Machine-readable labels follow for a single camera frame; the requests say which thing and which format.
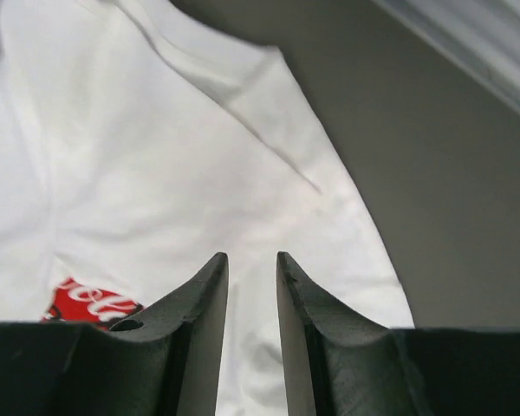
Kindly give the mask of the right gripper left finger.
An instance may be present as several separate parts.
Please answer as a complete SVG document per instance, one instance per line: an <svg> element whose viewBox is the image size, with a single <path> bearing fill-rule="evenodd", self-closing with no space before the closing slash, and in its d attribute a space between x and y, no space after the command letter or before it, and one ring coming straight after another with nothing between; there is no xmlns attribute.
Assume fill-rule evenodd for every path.
<svg viewBox="0 0 520 416"><path fill-rule="evenodd" d="M212 415L228 258L109 330L0 322L0 415Z"/></svg>

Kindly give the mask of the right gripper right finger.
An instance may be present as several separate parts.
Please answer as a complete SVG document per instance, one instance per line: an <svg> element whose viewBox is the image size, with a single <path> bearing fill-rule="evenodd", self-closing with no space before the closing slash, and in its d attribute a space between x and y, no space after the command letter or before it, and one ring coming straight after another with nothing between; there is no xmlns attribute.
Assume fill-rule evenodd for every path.
<svg viewBox="0 0 520 416"><path fill-rule="evenodd" d="M291 415L520 415L520 331L385 328L276 260Z"/></svg>

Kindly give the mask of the white t-shirt red print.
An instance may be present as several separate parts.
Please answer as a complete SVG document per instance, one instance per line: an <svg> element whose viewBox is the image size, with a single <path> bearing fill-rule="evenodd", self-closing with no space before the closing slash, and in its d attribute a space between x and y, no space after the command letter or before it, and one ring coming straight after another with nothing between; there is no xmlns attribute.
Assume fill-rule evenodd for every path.
<svg viewBox="0 0 520 416"><path fill-rule="evenodd" d="M168 1L0 1L0 321L107 322L229 258L216 412L287 412L276 255L413 317L282 53Z"/></svg>

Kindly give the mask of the right corner frame post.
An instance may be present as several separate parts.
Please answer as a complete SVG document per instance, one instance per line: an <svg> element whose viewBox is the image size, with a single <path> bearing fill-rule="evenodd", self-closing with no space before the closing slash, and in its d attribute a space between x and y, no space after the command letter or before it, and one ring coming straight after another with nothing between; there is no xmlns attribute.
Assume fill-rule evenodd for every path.
<svg viewBox="0 0 520 416"><path fill-rule="evenodd" d="M376 4L520 114L520 1Z"/></svg>

